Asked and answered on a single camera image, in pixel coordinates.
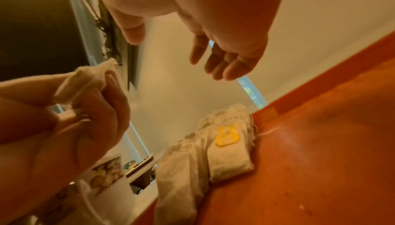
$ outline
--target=yellow label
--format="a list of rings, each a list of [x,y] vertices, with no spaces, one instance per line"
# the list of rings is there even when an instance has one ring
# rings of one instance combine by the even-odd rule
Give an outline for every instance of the yellow label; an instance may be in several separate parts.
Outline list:
[[[229,144],[234,144],[239,140],[240,136],[235,125],[221,126],[218,129],[218,134],[215,138],[215,144],[217,146],[226,146]]]

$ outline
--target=folded cloth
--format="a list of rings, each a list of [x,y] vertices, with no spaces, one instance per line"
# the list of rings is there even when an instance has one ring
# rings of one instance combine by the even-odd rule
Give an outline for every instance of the folded cloth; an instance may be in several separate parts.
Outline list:
[[[79,106],[79,97],[82,93],[92,88],[102,91],[106,86],[106,74],[111,74],[119,82],[115,70],[115,59],[111,58],[98,66],[81,66],[65,79],[53,96],[57,104],[71,104]]]
[[[218,131],[229,127],[238,139],[217,145]],[[254,138],[245,106],[235,105],[214,112],[201,121],[196,132],[170,146],[156,169],[158,200],[153,224],[193,224],[209,190],[209,178],[217,182],[253,170],[249,153]]]

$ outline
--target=beige wall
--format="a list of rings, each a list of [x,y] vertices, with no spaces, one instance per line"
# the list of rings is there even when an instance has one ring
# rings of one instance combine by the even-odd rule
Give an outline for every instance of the beige wall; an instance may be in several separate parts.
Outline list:
[[[139,51],[139,106],[132,111],[132,123],[150,152],[177,142],[216,109],[253,104],[237,81],[216,82],[205,74],[203,61],[189,64],[192,40],[175,14],[147,23],[147,37]]]
[[[272,102],[395,30],[395,0],[283,0],[249,74]]]

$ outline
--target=hand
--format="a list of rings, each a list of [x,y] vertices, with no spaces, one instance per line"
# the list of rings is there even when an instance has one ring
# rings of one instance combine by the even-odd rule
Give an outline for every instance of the hand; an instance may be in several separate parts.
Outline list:
[[[145,37],[144,18],[177,12],[195,34],[190,62],[215,41],[205,71],[215,80],[249,73],[262,57],[281,0],[103,0],[131,44]]]
[[[85,115],[47,107],[68,74],[0,83],[0,224],[56,194],[118,143],[130,110],[111,75],[81,97]]]

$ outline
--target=person's left hand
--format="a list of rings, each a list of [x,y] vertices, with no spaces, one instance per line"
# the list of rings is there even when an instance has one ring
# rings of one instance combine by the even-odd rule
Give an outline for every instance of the person's left hand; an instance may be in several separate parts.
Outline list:
[[[0,83],[0,224],[56,194],[115,146],[129,126],[127,98],[111,75],[81,96],[85,115],[53,113],[68,74]]]

